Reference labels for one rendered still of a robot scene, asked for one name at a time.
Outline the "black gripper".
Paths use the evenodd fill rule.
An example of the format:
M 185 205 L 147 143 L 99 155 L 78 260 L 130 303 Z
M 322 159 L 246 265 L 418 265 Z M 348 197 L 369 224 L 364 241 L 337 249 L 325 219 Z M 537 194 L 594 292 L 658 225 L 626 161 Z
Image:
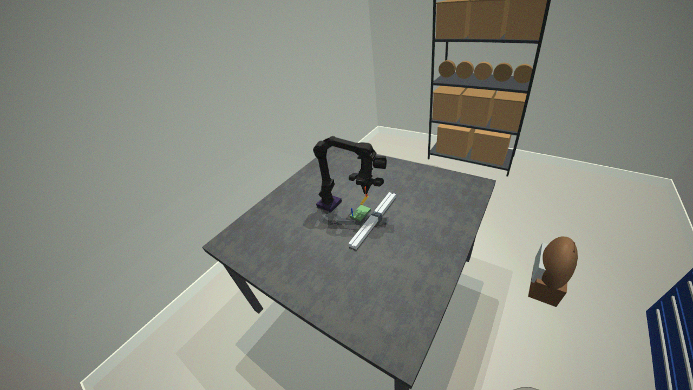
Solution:
M 378 177 L 377 177 L 376 179 L 373 179 L 373 178 L 372 178 L 372 177 L 373 177 L 373 175 L 371 175 L 372 170 L 373 170 L 373 168 L 362 168 L 362 167 L 361 167 L 361 173 L 364 173 L 364 174 L 367 173 L 368 176 L 369 176 L 369 178 L 370 178 L 369 184 L 366 184 L 366 185 L 364 185 L 364 186 L 361 186 L 361 187 L 362 187 L 362 191 L 363 191 L 364 193 L 366 193 L 366 194 L 367 194 L 367 192 L 369 191 L 371 185 L 374 185 L 374 186 L 376 186 L 376 187 L 381 187 L 381 185 L 384 184 L 384 179 L 383 179 L 383 178 L 378 178 Z M 349 175 L 349 180 L 351 180 L 351 181 L 356 180 L 357 175 L 358 175 L 358 173 L 350 174 L 350 175 Z M 365 187 L 366 187 L 366 190 L 365 190 Z

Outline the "light grey metal rail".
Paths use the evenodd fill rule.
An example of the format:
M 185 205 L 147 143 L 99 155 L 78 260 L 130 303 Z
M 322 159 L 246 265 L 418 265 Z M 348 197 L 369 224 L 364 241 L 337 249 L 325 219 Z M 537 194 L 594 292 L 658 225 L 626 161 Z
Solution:
M 382 219 L 382 215 L 388 209 L 388 207 L 390 207 L 395 198 L 396 194 L 390 192 L 386 197 L 384 197 L 377 209 L 373 211 L 369 219 L 366 220 L 365 224 L 362 225 L 361 229 L 356 233 L 356 236 L 354 236 L 349 242 L 350 248 L 357 249 L 359 246 L 361 246 L 362 241 L 364 241 L 373 227 L 378 223 L 378 220 Z

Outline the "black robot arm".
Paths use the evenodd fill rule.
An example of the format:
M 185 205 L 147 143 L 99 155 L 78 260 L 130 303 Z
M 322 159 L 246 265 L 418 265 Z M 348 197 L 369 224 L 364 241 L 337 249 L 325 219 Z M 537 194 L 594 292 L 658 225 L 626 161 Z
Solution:
M 374 168 L 382 168 L 385 170 L 388 162 L 386 156 L 376 155 L 377 153 L 375 149 L 373 149 L 371 143 L 341 140 L 335 136 L 330 136 L 326 140 L 319 141 L 317 144 L 315 144 L 313 152 L 315 157 L 318 159 L 322 176 L 322 188 L 319 196 L 322 197 L 321 203 L 326 203 L 327 205 L 334 200 L 334 198 L 332 198 L 331 191 L 335 183 L 334 179 L 331 179 L 329 175 L 328 163 L 326 159 L 327 149 L 332 146 L 356 152 L 356 154 L 359 155 L 357 158 L 361 159 L 362 168 L 372 168 L 373 162 Z M 369 181 L 370 178 L 368 174 L 364 174 L 359 171 L 356 178 L 356 185 L 364 186 L 369 184 Z

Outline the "green flat tray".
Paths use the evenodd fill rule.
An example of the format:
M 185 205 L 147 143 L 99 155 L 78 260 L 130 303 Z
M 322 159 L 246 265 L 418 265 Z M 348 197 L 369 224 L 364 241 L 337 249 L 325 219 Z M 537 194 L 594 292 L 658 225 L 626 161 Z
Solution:
M 352 216 L 352 214 L 350 215 L 350 218 L 351 218 L 351 219 L 355 219 L 355 220 L 359 220 L 359 222 L 360 222 L 362 219 L 364 219 L 364 217 L 365 217 L 370 211 L 371 211 L 370 208 L 361 205 L 361 206 L 359 206 L 359 207 L 353 212 L 353 216 Z

